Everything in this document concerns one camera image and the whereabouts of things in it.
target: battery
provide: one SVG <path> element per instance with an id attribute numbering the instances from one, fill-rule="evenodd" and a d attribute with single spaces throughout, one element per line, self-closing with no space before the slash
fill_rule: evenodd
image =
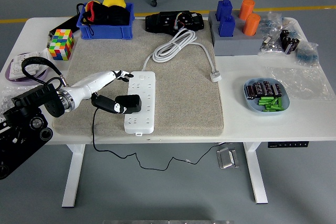
<path id="1" fill-rule="evenodd" d="M 246 94 L 247 94 L 247 99 L 248 100 L 253 100 L 256 97 L 256 94 L 254 92 L 254 89 L 253 89 L 252 85 L 246 86 Z"/>
<path id="2" fill-rule="evenodd" d="M 272 97 L 274 95 L 271 84 L 268 81 L 264 81 L 264 93 L 267 97 Z"/>
<path id="3" fill-rule="evenodd" d="M 300 41 L 298 39 L 292 39 L 293 49 L 292 51 L 295 51 L 295 49 L 298 47 Z"/>
<path id="4" fill-rule="evenodd" d="M 272 89 L 273 89 L 273 93 L 274 93 L 274 97 L 281 97 L 282 93 L 281 93 L 281 89 L 279 84 L 275 83 L 272 85 Z"/>
<path id="5" fill-rule="evenodd" d="M 280 40 L 282 41 L 283 38 L 288 37 L 289 35 L 289 30 L 282 30 L 280 33 Z"/>
<path id="6" fill-rule="evenodd" d="M 292 42 L 292 40 L 289 37 L 284 37 L 281 40 L 281 46 L 282 46 L 283 50 L 285 51 L 285 53 L 288 52 L 288 50 L 290 49 L 291 42 Z"/>
<path id="7" fill-rule="evenodd" d="M 253 88 L 254 88 L 254 92 L 256 97 L 263 97 L 265 95 L 264 93 L 264 89 L 262 87 L 262 84 L 260 82 L 255 82 L 253 83 Z"/>

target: plastic bag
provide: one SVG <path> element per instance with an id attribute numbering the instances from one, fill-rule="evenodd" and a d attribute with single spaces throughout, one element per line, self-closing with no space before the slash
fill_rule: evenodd
<path id="1" fill-rule="evenodd" d="M 22 94 L 36 86 L 15 86 L 15 87 L 5 87 L 0 94 L 0 122 L 5 120 L 4 112 L 14 107 L 12 98 Z"/>
<path id="2" fill-rule="evenodd" d="M 307 67 L 313 67 L 319 65 L 319 54 L 317 52 L 316 43 L 307 41 L 301 41 L 296 49 L 295 62 Z"/>
<path id="3" fill-rule="evenodd" d="M 273 17 L 275 21 L 274 24 L 277 24 L 276 26 L 272 27 L 268 30 L 268 33 L 264 34 L 264 42 L 260 46 L 260 53 L 258 55 L 269 55 L 271 52 L 273 55 L 285 55 L 284 50 L 281 45 L 281 39 L 280 34 L 282 30 L 288 30 L 290 38 L 296 38 L 301 40 L 305 40 L 304 36 L 301 35 L 298 31 L 295 29 L 295 24 L 297 22 L 289 19 L 283 19 L 281 18 L 281 24 L 279 23 L 279 15 L 275 14 L 269 14 L 269 17 Z"/>
<path id="4" fill-rule="evenodd" d="M 291 98 L 334 101 L 333 92 L 321 67 L 266 68 L 267 75 L 281 82 Z"/>

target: chair wheel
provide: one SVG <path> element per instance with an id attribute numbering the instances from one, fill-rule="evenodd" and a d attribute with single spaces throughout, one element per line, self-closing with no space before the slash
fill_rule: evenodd
<path id="1" fill-rule="evenodd" d="M 157 2 L 155 1 L 155 0 L 153 0 L 152 2 L 151 2 L 151 6 L 153 6 L 153 7 L 156 7 L 158 4 L 157 4 Z"/>

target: white cord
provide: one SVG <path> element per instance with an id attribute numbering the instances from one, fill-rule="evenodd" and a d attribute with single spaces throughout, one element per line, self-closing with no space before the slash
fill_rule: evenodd
<path id="1" fill-rule="evenodd" d="M 215 66 L 214 66 L 214 64 L 213 64 L 213 62 L 210 58 L 210 55 L 209 55 L 208 51 L 206 50 L 206 48 L 202 44 L 194 42 L 196 39 L 197 39 L 197 36 L 196 36 L 195 31 L 191 31 L 191 30 L 188 30 L 186 28 L 181 29 L 168 43 L 157 47 L 154 50 L 154 52 L 151 53 L 146 58 L 146 60 L 143 64 L 142 71 L 145 71 L 146 64 L 151 57 L 155 62 L 163 63 L 163 62 L 166 62 L 166 61 L 169 61 L 169 60 L 173 59 L 177 55 L 177 53 L 179 51 L 181 51 L 186 45 L 193 44 L 193 45 L 199 45 L 200 47 L 203 48 L 203 50 L 205 51 L 205 53 L 208 57 L 208 60 L 209 60 L 209 63 L 210 63 L 211 69 L 212 69 L 212 75 L 215 74 L 216 78 L 218 79 L 216 81 L 219 81 L 221 79 L 220 74 L 215 69 Z"/>

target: black bag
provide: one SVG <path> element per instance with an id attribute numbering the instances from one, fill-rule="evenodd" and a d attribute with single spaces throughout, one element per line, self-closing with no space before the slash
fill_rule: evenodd
<path id="1" fill-rule="evenodd" d="M 94 35 L 94 32 L 90 25 L 127 26 L 130 23 L 130 12 L 124 7 L 118 5 L 108 7 L 101 3 L 90 1 L 86 5 L 83 3 L 78 4 L 77 13 L 80 13 L 79 6 L 85 6 L 86 11 L 83 13 L 80 22 L 89 26 L 91 35 Z"/>

